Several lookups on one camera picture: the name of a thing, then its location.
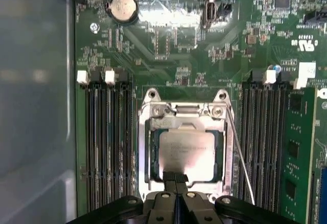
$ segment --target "motherboard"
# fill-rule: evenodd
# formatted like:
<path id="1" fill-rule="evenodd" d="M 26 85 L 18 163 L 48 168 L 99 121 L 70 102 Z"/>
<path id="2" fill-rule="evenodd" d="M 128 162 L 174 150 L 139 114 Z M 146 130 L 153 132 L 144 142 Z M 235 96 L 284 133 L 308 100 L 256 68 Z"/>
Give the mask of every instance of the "motherboard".
<path id="1" fill-rule="evenodd" d="M 251 201 L 237 137 L 257 206 L 327 223 L 326 47 L 327 0 L 76 0 L 78 215 L 165 170 Z"/>

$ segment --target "capacitor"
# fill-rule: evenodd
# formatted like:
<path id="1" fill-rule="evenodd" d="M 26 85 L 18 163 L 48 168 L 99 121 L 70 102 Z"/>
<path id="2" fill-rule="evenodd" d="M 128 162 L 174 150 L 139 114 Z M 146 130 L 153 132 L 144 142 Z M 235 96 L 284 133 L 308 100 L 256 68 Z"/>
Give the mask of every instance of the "capacitor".
<path id="1" fill-rule="evenodd" d="M 119 24 L 130 24 L 137 19 L 136 0 L 111 0 L 106 7 L 109 15 Z"/>
<path id="2" fill-rule="evenodd" d="M 275 70 L 276 71 L 276 75 L 278 75 L 281 71 L 282 71 L 282 67 L 279 64 L 276 65 L 270 65 L 267 68 L 268 70 Z"/>

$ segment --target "cpu socket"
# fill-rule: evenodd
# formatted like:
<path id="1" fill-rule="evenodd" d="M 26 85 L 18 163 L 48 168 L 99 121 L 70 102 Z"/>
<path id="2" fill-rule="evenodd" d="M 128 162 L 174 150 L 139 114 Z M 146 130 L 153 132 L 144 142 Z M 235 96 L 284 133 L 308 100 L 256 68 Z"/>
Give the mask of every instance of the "cpu socket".
<path id="1" fill-rule="evenodd" d="M 188 176 L 189 191 L 214 202 L 231 195 L 234 119 L 229 95 L 218 90 L 210 103 L 162 101 L 150 88 L 138 114 L 138 189 L 143 200 L 163 191 L 164 171 Z"/>

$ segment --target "coin cell battery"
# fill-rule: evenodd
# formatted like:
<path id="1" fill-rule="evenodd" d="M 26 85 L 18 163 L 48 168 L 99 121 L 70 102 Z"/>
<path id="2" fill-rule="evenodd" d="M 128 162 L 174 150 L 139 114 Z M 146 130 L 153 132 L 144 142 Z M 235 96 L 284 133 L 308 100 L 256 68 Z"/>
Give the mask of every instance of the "coin cell battery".
<path id="1" fill-rule="evenodd" d="M 137 19 L 136 0 L 111 0 L 106 6 L 107 12 L 119 24 L 130 24 Z"/>

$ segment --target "cable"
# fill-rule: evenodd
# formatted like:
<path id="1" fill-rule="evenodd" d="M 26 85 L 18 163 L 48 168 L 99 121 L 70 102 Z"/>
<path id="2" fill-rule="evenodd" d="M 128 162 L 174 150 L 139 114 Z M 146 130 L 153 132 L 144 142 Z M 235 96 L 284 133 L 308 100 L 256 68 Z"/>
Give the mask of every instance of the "cable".
<path id="1" fill-rule="evenodd" d="M 234 120 L 231 116 L 231 112 L 230 110 L 227 108 L 227 115 L 228 115 L 228 118 L 230 120 L 230 124 L 231 124 L 231 128 L 233 130 L 233 133 L 234 133 L 234 137 L 235 137 L 235 140 L 236 140 L 236 146 L 237 146 L 237 150 L 239 151 L 239 155 L 240 155 L 240 159 L 241 159 L 241 163 L 242 163 L 242 167 L 244 169 L 244 174 L 245 174 L 245 179 L 246 179 L 246 184 L 247 184 L 247 187 L 248 187 L 248 190 L 250 192 L 250 196 L 251 196 L 251 201 L 252 201 L 252 204 L 255 205 L 254 203 L 254 196 L 253 196 L 253 191 L 252 191 L 252 187 L 251 187 L 251 182 L 250 182 L 250 178 L 249 178 L 249 175 L 246 171 L 246 166 L 245 166 L 245 161 L 244 161 L 244 158 L 243 158 L 243 155 L 242 155 L 242 150 L 241 150 L 241 144 L 240 144 L 240 141 L 239 141 L 239 138 L 237 136 L 237 132 L 236 132 L 236 128 L 235 128 L 235 124 L 234 124 Z"/>

